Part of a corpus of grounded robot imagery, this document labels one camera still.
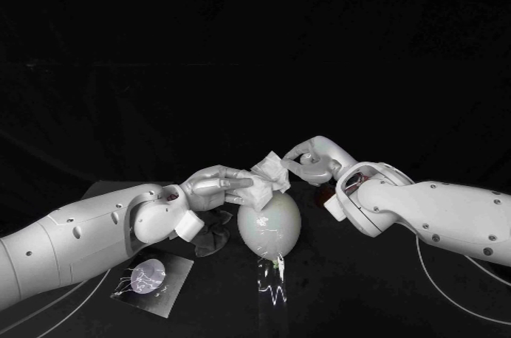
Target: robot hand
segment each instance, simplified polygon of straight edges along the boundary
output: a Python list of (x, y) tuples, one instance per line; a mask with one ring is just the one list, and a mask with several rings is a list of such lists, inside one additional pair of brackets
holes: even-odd
[[(300, 155), (302, 164), (293, 161)], [(318, 187), (332, 177), (338, 181), (344, 171), (357, 161), (332, 140), (313, 137), (293, 147), (280, 163), (309, 184)]]
[(225, 195), (227, 190), (251, 187), (254, 181), (250, 178), (237, 179), (240, 170), (225, 166), (212, 166), (195, 172), (181, 184), (186, 194), (189, 209), (207, 211), (220, 207), (224, 202), (243, 204), (243, 198)]

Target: black background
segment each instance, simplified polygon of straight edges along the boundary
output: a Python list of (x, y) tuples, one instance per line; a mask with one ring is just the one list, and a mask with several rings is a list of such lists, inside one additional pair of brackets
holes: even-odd
[(0, 235), (315, 135), (511, 193), (511, 0), (0, 2)]

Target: white balloon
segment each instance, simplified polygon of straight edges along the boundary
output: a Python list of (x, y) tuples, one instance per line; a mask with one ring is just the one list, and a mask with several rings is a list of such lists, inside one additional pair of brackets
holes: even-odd
[(302, 217), (299, 206), (289, 194), (274, 191), (273, 198), (260, 212), (240, 206), (237, 226), (246, 245), (272, 261), (286, 256), (299, 240)]

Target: white tissue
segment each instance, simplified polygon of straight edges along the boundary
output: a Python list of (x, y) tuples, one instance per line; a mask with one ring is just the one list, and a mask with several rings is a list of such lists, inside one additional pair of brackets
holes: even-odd
[(247, 188), (238, 188), (235, 194), (246, 200), (246, 205), (261, 211), (273, 197), (273, 191), (282, 193), (290, 189), (289, 171), (280, 165), (280, 157), (272, 151), (269, 156), (253, 166), (253, 172), (241, 170), (237, 178), (251, 178), (254, 185)]

